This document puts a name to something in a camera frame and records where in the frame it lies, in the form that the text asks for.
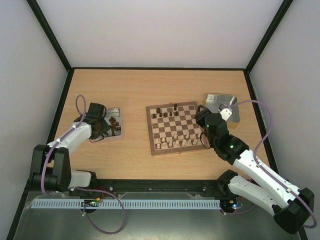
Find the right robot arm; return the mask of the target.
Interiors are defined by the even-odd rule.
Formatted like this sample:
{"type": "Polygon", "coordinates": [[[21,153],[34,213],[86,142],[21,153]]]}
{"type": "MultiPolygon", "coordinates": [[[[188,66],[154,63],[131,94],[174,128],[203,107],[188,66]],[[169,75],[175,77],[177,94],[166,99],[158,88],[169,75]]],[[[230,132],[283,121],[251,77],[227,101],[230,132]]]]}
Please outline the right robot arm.
{"type": "Polygon", "coordinates": [[[235,194],[251,201],[268,212],[289,234],[296,234],[301,227],[307,228],[305,223],[309,218],[313,220],[310,228],[317,227],[314,193],[281,177],[257,157],[255,150],[230,134],[227,119],[231,114],[228,108],[212,113],[203,105],[198,106],[195,114],[196,123],[203,128],[209,147],[219,158],[252,178],[249,181],[227,170],[218,178],[218,191],[224,196],[235,194]]]}

